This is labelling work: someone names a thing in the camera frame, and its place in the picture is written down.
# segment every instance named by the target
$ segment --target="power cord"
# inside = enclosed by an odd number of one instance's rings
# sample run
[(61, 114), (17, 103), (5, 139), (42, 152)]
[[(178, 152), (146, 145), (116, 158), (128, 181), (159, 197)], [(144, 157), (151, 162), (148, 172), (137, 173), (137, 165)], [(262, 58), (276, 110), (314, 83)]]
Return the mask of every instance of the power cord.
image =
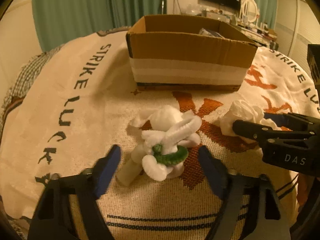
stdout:
[[(174, 14), (175, 4), (176, 4), (176, 0), (173, 0), (173, 10), (172, 10), (172, 14)], [(177, 4), (178, 4), (179, 11), (180, 11), (180, 14), (181, 14), (181, 8), (180, 8), (179, 0), (177, 0)]]

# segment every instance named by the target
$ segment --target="open cardboard box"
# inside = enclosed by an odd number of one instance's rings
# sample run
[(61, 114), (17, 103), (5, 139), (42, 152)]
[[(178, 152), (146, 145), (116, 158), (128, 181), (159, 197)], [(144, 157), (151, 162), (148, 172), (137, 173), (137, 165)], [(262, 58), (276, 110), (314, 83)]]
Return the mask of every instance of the open cardboard box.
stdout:
[[(199, 35), (201, 28), (224, 38)], [(142, 17), (126, 36), (140, 90), (239, 89), (257, 50), (227, 23), (198, 16)]]

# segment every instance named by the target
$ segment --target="beige blanket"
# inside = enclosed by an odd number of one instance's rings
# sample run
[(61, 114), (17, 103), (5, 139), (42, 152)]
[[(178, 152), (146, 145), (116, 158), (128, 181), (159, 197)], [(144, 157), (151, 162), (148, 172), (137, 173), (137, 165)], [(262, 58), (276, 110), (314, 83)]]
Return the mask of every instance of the beige blanket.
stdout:
[[(237, 99), (266, 112), (319, 117), (313, 82), (302, 68), (278, 52), (259, 48), (238, 92), (139, 92), (125, 34), (94, 33), (64, 45), (44, 66), (15, 115), (8, 116), (0, 147), (0, 195), (7, 214), (31, 218), (50, 174), (77, 174), (112, 144), (122, 148), (123, 165), (141, 141), (141, 130), (128, 126), (129, 121), (140, 109), (171, 105), (183, 112), (191, 109), (203, 119), (198, 131), (202, 144), (228, 168), (270, 176), (294, 223), (296, 173), (263, 163), (255, 144), (223, 136), (212, 123)], [(142, 129), (149, 129), (148, 123)], [(141, 174), (128, 188), (112, 180), (98, 204), (116, 240), (205, 238), (221, 202), (201, 171), (197, 149), (190, 149), (179, 178), (155, 182)], [(241, 234), (246, 203), (244, 196), (233, 239)]]

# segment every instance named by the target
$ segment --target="cable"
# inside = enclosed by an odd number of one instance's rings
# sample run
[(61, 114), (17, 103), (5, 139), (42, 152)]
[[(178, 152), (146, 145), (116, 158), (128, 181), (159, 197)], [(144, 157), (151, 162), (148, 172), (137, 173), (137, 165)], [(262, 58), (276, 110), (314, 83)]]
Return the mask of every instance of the cable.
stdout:
[[(172, 10), (172, 14), (174, 14), (174, 7), (175, 7), (175, 4), (176, 4), (176, 0), (173, 0), (173, 10)], [(177, 0), (177, 4), (178, 4), (179, 11), (180, 11), (180, 14), (181, 14), (181, 8), (180, 8), (179, 0)]]

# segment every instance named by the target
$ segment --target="metal bolt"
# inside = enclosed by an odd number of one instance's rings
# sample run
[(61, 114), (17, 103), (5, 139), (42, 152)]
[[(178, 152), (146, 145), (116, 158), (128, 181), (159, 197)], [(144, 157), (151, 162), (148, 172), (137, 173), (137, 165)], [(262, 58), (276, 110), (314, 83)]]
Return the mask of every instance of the metal bolt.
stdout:
[(86, 168), (82, 171), (82, 174), (83, 175), (89, 175), (92, 173), (92, 169), (91, 168)]
[(59, 179), (60, 178), (60, 175), (58, 173), (54, 173), (51, 175), (50, 179)]
[(230, 174), (230, 175), (237, 175), (238, 172), (237, 172), (235, 169), (230, 169), (230, 170), (229, 170), (229, 174)]
[(261, 174), (259, 176), (259, 178), (262, 179), (262, 180), (269, 180), (269, 178), (268, 178), (268, 176), (266, 174)]

